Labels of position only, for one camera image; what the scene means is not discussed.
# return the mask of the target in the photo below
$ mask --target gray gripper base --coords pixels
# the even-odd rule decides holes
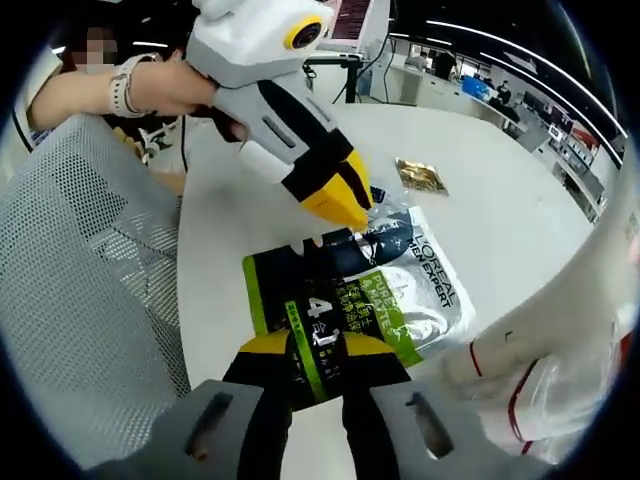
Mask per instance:
[[[549,465],[512,457],[484,435],[478,417],[428,385],[371,389],[394,446],[402,480],[542,478]]]
[[[101,479],[177,478],[233,480],[237,478],[240,453],[263,389],[249,385],[208,380],[153,424],[151,439],[127,460],[109,462],[90,474]],[[218,415],[212,415],[218,409]],[[192,435],[203,416],[216,417],[204,461],[187,453]]]

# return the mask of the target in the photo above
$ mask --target green label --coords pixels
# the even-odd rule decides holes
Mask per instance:
[[[264,318],[262,297],[260,297],[260,284],[258,283],[256,264],[253,257],[246,257],[242,261],[242,270],[244,270],[244,278],[247,282],[253,330],[256,332],[256,335],[268,335],[269,329],[267,328],[267,322]]]
[[[382,272],[370,273],[358,281],[360,288],[373,307],[385,343],[395,350],[405,367],[411,367],[421,362],[422,357],[413,346],[413,341],[404,324],[402,311]]]
[[[311,354],[311,348],[309,347],[309,341],[307,335],[304,332],[302,321],[300,320],[300,313],[296,302],[286,302],[285,308],[287,309],[287,316],[289,317],[289,323],[291,324],[291,330],[296,339],[296,345],[300,352],[300,360],[302,360],[302,366],[307,374],[307,379],[311,385],[313,395],[316,397],[318,403],[327,401],[327,394],[322,386],[318,369],[316,368],[316,362]]]

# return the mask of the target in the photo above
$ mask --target gray mesh chair back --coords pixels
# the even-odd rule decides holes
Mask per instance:
[[[57,128],[0,191],[0,327],[27,394],[81,466],[121,458],[189,390],[179,199],[99,117]]]

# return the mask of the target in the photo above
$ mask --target blue box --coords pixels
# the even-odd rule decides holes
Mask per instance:
[[[489,87],[487,84],[477,78],[469,76],[464,77],[462,81],[462,91],[480,100],[485,100],[489,97]]]

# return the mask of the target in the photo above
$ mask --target computer monitor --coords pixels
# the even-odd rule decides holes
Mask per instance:
[[[322,2],[335,12],[319,50],[363,53],[381,45],[389,29],[390,0],[327,0]]]

